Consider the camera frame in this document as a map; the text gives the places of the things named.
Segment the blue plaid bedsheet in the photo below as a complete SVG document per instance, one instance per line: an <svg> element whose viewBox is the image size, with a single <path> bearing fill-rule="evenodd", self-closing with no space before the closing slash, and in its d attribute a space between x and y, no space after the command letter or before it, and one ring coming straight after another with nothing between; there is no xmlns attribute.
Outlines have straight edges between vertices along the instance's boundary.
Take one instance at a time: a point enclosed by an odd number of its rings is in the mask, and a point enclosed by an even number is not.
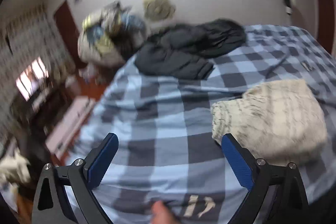
<svg viewBox="0 0 336 224"><path fill-rule="evenodd" d="M156 200L163 200L182 223L227 223L247 191L211 138L210 106L239 98L264 81L306 80L324 112L329 133L319 158L300 167L309 202L336 181L335 60L298 27L245 29L245 44L210 59L214 70L207 80L141 75L134 57L118 71L82 127L67 162L84 158L107 133L118 136L119 150L94 190L114 223L149 223L150 207ZM70 202L78 206L71 189L67 192Z"/></svg>

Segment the black jacket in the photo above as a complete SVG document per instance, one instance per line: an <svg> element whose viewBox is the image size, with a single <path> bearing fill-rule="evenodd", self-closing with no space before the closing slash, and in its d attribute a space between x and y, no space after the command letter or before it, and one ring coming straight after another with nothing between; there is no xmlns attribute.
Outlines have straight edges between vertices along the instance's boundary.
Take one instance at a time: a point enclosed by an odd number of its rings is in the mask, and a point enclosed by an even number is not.
<svg viewBox="0 0 336 224"><path fill-rule="evenodd" d="M224 55L246 40L235 22L217 19L198 26L176 25L148 38L135 65L145 75L206 79L213 64L204 58Z"/></svg>

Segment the metal screw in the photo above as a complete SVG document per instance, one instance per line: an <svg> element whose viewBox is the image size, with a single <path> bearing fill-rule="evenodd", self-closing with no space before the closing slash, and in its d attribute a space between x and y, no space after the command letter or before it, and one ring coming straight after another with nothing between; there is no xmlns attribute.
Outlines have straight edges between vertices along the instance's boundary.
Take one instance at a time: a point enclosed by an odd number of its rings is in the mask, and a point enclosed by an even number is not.
<svg viewBox="0 0 336 224"><path fill-rule="evenodd" d="M296 164L293 163L293 162L290 162L290 163L289 163L289 168L290 168L290 169L296 169Z"/></svg>
<svg viewBox="0 0 336 224"><path fill-rule="evenodd" d="M44 169L44 170L48 170L48 169L50 169L51 167L52 167L51 164L46 164L46 165L43 167L43 169Z"/></svg>
<svg viewBox="0 0 336 224"><path fill-rule="evenodd" d="M266 161L264 159L257 159L258 165L265 165Z"/></svg>
<svg viewBox="0 0 336 224"><path fill-rule="evenodd" d="M76 166L82 165L82 163L83 163L82 159L75 160L75 165Z"/></svg>

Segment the white cloth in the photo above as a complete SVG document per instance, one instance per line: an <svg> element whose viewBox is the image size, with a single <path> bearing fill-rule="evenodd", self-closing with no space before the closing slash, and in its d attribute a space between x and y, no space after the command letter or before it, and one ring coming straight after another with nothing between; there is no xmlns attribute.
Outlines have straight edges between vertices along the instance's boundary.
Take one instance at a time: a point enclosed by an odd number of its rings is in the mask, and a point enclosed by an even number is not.
<svg viewBox="0 0 336 224"><path fill-rule="evenodd" d="M5 156L0 161L0 183L16 182L28 183L30 182L30 175L27 168L29 161L22 157L19 149L14 152L14 157Z"/></svg>
<svg viewBox="0 0 336 224"><path fill-rule="evenodd" d="M262 83L241 99L212 105L212 138L231 133L255 158L273 165L301 164L327 141L322 109L304 80Z"/></svg>

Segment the curtain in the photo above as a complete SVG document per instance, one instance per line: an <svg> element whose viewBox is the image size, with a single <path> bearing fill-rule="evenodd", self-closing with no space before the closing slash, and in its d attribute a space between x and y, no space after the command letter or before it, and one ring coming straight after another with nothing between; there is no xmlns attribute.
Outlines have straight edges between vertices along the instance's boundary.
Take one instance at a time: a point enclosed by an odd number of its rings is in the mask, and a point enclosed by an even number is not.
<svg viewBox="0 0 336 224"><path fill-rule="evenodd" d="M38 57L47 70L72 62L55 22L48 19L44 6L33 9L2 24L0 31L0 144L4 144L16 122L9 108L18 76Z"/></svg>

